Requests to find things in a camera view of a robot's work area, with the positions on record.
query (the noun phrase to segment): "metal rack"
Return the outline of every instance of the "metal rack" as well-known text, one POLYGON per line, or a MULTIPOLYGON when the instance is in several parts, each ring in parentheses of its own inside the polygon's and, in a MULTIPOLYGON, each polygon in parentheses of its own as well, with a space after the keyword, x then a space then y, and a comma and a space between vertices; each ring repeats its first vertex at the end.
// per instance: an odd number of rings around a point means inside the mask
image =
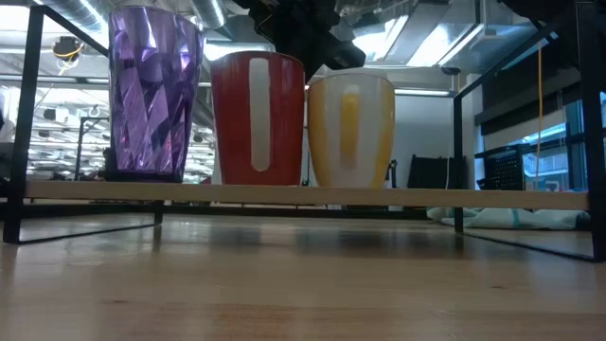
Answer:
MULTIPOLYGON (((33 6, 29 15, 27 45, 19 102, 19 116, 14 143, 14 155, 9 182, 9 202, 4 227, 4 242, 24 243, 20 239, 21 220, 24 217, 25 198, 54 199, 121 199, 146 200, 156 204, 138 208, 138 211, 154 213, 154 224, 162 223, 163 213, 171 212, 169 206, 163 206, 164 200, 183 201, 218 201, 237 203, 272 203, 272 204, 340 204, 340 205, 391 205, 391 206, 450 206, 455 207, 455 231, 457 234, 476 237, 463 229, 464 206, 483 207, 524 207, 555 209, 589 209, 592 217, 592 235, 594 257, 584 260, 606 260, 606 209, 604 207, 605 169, 604 147, 602 144, 602 125, 599 107, 599 87, 597 73, 593 72, 600 63, 599 56, 592 46, 597 40, 597 12, 593 2, 576 3, 579 26, 579 60, 582 75, 582 99, 585 119, 586 154, 588 166, 589 193, 545 193, 523 191, 475 191, 463 189, 463 181, 455 179, 459 189, 366 189, 366 188, 290 188, 258 186, 197 186, 179 184, 141 184, 141 183, 87 183, 87 182, 28 182, 27 150, 31 137, 36 86, 38 83, 38 66, 40 61, 40 42, 43 33, 45 16, 67 28, 70 32, 93 47, 104 56, 108 50, 99 45, 88 35, 61 17, 47 6, 33 6)), ((541 28, 518 48, 508 54, 501 62, 491 68, 476 81, 468 84, 453 98, 454 101, 454 165, 462 167, 463 157, 463 113, 462 99, 475 88, 482 85, 504 66, 519 55, 547 37, 561 25, 562 18, 541 28)), ((234 212, 243 213, 247 208, 234 212)), ((201 210, 194 213, 208 213, 201 210)), ((306 216, 316 216, 309 210, 306 216)), ((150 226, 130 226, 141 228, 150 226)), ((105 233, 125 228, 109 229, 99 232, 64 235, 51 239, 40 239, 27 242, 46 242, 58 238, 78 237, 94 233, 105 233)), ((518 246, 553 251, 515 243, 518 246)))

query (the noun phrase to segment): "purple glass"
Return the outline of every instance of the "purple glass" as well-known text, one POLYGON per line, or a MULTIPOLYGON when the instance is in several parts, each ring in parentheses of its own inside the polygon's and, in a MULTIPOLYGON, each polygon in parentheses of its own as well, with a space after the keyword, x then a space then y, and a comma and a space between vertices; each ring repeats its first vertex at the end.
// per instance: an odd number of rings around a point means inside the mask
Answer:
POLYGON ((182 16, 148 7, 115 9, 109 29, 116 180, 181 182, 202 33, 182 16))

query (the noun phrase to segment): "white stripe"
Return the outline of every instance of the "white stripe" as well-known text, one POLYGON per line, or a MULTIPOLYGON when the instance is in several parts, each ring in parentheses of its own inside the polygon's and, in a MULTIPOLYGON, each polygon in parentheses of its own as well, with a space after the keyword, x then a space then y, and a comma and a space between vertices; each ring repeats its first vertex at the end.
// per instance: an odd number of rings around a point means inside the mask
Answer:
POLYGON ((253 58, 248 66, 251 164, 257 171, 267 171, 271 128, 269 61, 253 58))

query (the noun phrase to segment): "wooden shelf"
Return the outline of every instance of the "wooden shelf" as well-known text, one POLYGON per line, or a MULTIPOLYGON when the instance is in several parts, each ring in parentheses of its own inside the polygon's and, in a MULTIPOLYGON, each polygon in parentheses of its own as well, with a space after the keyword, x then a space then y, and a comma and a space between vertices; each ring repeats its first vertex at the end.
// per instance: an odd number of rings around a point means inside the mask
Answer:
POLYGON ((28 181, 27 198, 176 200, 280 205, 374 205, 588 209, 587 193, 513 190, 303 188, 28 181))

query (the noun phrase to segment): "red cup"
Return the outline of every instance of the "red cup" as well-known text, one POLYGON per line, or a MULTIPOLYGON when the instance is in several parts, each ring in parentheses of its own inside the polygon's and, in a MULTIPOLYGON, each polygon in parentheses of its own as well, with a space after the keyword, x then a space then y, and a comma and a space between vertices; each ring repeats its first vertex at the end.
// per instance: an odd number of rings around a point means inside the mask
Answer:
POLYGON ((305 71, 274 52, 228 54, 210 67, 222 181, 298 185, 305 71))

